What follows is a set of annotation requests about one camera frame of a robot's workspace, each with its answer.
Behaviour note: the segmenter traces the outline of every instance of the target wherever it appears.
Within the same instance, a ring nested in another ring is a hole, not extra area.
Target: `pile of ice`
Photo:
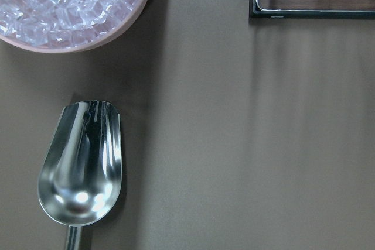
[[[137,0],[0,0],[0,34],[31,46],[70,48],[117,27]]]

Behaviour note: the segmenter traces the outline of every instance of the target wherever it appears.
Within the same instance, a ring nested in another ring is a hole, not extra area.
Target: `scoop handle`
[[[82,227],[68,226],[66,232],[65,250],[79,250],[82,235]]]

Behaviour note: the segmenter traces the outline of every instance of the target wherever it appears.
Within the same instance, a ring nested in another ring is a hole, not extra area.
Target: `gray table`
[[[63,249],[37,177],[62,108],[99,99],[121,113],[127,188],[92,250],[374,249],[374,30],[149,0],[95,50],[1,42],[0,248]]]

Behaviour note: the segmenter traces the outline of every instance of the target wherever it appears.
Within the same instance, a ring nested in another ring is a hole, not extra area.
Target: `bowl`
[[[147,0],[0,0],[0,39],[40,53],[102,46],[123,34]]]

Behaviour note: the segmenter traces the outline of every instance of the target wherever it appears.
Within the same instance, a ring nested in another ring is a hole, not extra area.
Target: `ice scoop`
[[[65,107],[38,179],[44,211],[69,226],[66,250],[79,248],[81,228],[115,204],[122,178],[120,115],[104,101]]]

